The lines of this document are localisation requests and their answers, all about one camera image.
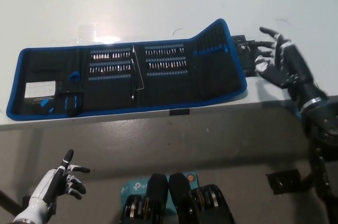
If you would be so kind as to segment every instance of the black case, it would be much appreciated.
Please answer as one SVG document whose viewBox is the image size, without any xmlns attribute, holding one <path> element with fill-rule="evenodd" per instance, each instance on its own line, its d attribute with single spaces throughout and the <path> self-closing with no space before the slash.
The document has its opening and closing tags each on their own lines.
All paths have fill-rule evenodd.
<svg viewBox="0 0 338 224">
<path fill-rule="evenodd" d="M 46 89 L 41 84 L 51 84 L 54 94 L 31 97 L 28 92 Z M 199 107 L 246 87 L 227 24 L 218 19 L 185 40 L 24 49 L 7 116 L 38 120 Z"/>
</svg>

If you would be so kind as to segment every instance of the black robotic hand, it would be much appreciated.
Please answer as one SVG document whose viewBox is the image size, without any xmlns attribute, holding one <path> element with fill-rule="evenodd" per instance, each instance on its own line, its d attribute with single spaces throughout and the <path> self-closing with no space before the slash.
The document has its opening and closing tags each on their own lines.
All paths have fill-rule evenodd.
<svg viewBox="0 0 338 224">
<path fill-rule="evenodd" d="M 260 31 L 270 35 L 274 42 L 255 42 L 256 47 L 269 48 L 267 51 L 259 49 L 255 59 L 258 74 L 275 86 L 288 89 L 300 112 L 312 104 L 327 101 L 326 94 L 315 86 L 310 69 L 296 45 L 274 30 L 261 27 Z"/>
<path fill-rule="evenodd" d="M 86 188 L 82 182 L 72 172 L 89 173 L 90 169 L 77 165 L 69 165 L 67 171 L 60 180 L 58 188 L 58 196 L 68 194 L 74 196 L 76 199 L 82 199 L 81 194 L 86 193 Z"/>
</svg>

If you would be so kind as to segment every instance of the white table surface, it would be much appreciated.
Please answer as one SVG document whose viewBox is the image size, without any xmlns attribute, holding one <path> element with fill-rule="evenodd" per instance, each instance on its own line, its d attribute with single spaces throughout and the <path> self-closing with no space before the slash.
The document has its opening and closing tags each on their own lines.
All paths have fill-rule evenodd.
<svg viewBox="0 0 338 224">
<path fill-rule="evenodd" d="M 19 52 L 27 47 L 190 38 L 218 18 L 232 35 L 267 39 L 260 26 L 281 31 L 299 47 L 318 85 L 338 96 L 338 0 L 0 0 L 0 130 L 167 116 L 168 111 L 16 122 L 6 116 Z M 191 114 L 251 105 L 282 105 L 287 94 L 258 78 L 233 102 Z"/>
</svg>

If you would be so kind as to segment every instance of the humanoid robot hand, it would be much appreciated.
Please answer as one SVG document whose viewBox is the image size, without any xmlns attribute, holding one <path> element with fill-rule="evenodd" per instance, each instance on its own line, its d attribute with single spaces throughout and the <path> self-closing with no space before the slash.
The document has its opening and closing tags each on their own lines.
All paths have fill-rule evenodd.
<svg viewBox="0 0 338 224">
<path fill-rule="evenodd" d="M 14 223 L 45 224 L 55 213 L 58 196 L 68 194 L 80 200 L 86 188 L 72 172 L 89 173 L 90 169 L 70 164 L 74 151 L 69 150 L 57 169 L 49 170 L 35 188 L 28 207 Z"/>
</svg>

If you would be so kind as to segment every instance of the box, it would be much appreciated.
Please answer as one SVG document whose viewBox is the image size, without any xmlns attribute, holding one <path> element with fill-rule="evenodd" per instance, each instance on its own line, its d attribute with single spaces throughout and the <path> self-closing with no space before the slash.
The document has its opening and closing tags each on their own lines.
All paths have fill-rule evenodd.
<svg viewBox="0 0 338 224">
<path fill-rule="evenodd" d="M 195 189 L 199 187 L 198 177 L 195 172 L 188 172 L 188 173 L 183 173 L 183 174 L 189 181 L 191 189 Z M 121 209 L 122 210 L 129 195 L 131 194 L 145 195 L 146 194 L 148 180 L 149 178 L 131 180 L 121 188 Z M 168 192 L 166 215 L 177 215 L 176 208 L 171 199 L 170 191 Z"/>
</svg>

